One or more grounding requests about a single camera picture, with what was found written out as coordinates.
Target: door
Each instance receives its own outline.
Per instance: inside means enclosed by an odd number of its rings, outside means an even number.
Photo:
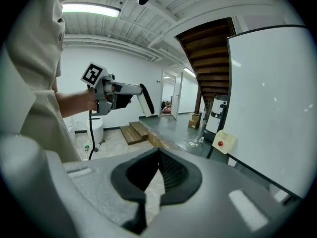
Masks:
[[[178,110],[179,110],[179,103],[182,93],[182,84],[183,84],[183,72],[178,75],[175,79],[175,87],[174,87],[174,95],[173,95],[173,102],[172,102],[172,116],[177,119]]]

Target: white cloth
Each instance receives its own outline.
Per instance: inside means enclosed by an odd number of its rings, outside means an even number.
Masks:
[[[59,0],[31,0],[21,12],[6,40],[9,56],[36,96],[21,134],[55,151],[62,162],[77,161],[66,125],[52,90],[60,76],[60,56],[65,23]]]

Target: wooden stairs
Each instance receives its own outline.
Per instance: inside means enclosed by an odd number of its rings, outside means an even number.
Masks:
[[[120,127],[122,135],[128,145],[148,140],[148,130],[139,122],[130,122],[130,125]]]
[[[234,35],[231,18],[212,21],[177,36],[196,74],[198,98],[208,109],[216,95],[228,94],[229,52],[227,38]]]

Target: gray floor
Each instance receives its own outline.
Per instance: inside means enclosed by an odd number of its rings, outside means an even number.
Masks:
[[[201,119],[200,127],[197,129],[188,127],[191,117],[191,114],[182,114],[178,115],[177,120],[173,116],[164,116],[143,118],[140,121],[186,152],[205,158],[211,149],[211,143],[206,140],[202,144],[198,142],[203,136],[205,122]]]
[[[90,154],[90,150],[85,152],[85,144],[87,144],[88,135],[87,133],[76,134],[75,148],[81,158],[81,160],[87,159],[86,156]],[[119,129],[109,130],[104,132],[104,140],[98,152],[94,152],[92,159],[107,158],[120,154],[129,154],[137,150],[147,151],[153,148],[152,144],[148,141],[128,145]],[[163,177],[158,171],[152,179],[150,185],[145,191],[147,196],[146,203],[146,218],[149,224],[153,218],[159,213],[159,202],[160,196],[165,193]]]

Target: cardboard box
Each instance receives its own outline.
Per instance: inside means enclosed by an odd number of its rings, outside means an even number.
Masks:
[[[194,120],[189,120],[188,126],[192,128],[198,128],[199,127],[199,122],[194,121]]]
[[[202,112],[200,112],[199,115],[193,114],[192,119],[189,120],[188,122],[188,126],[192,128],[198,128],[200,125],[201,117],[202,117]]]
[[[200,121],[200,117],[201,117],[201,115],[193,114],[192,115],[192,120],[195,121],[195,122],[199,122]]]

